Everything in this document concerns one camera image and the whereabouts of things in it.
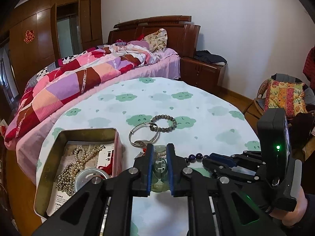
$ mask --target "silver bangle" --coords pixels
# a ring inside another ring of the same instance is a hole
[[[134,147],[146,147],[147,144],[152,144],[157,138],[158,138],[158,134],[159,134],[159,131],[157,131],[155,133],[155,135],[153,136],[153,138],[151,138],[150,140],[137,140],[135,142],[132,142],[131,141],[131,135],[134,134],[135,131],[137,131],[139,128],[142,128],[143,126],[146,126],[146,125],[153,125],[153,126],[156,126],[158,127],[155,123],[153,122],[144,122],[144,123],[141,123],[139,124],[138,126],[135,126],[129,133],[129,142],[132,146]]]

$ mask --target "open wardrobe door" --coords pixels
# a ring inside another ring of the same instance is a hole
[[[50,9],[51,39],[53,41],[55,59],[60,59],[60,48],[57,32],[57,6],[54,4]]]

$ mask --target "hand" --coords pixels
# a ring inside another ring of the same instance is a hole
[[[301,221],[306,212],[307,207],[308,200],[305,198],[303,188],[300,186],[295,210],[293,212],[288,212],[275,208],[270,213],[270,216],[281,220],[283,225],[290,227]]]

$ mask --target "baseboard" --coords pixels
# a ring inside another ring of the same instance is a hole
[[[223,88],[223,87],[221,87],[220,92],[223,93],[223,94],[230,95],[230,96],[232,96],[234,98],[238,98],[238,99],[243,100],[243,101],[248,102],[248,103],[251,103],[253,101],[252,99],[250,99],[248,97],[245,97],[245,96],[243,96],[241,94],[238,94],[238,93],[236,93],[236,92],[234,92],[232,90],[228,90],[228,89]]]

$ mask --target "wooden nightstand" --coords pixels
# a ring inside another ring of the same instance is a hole
[[[217,66],[183,57],[180,63],[181,80],[216,95],[222,85],[225,68],[226,65]]]

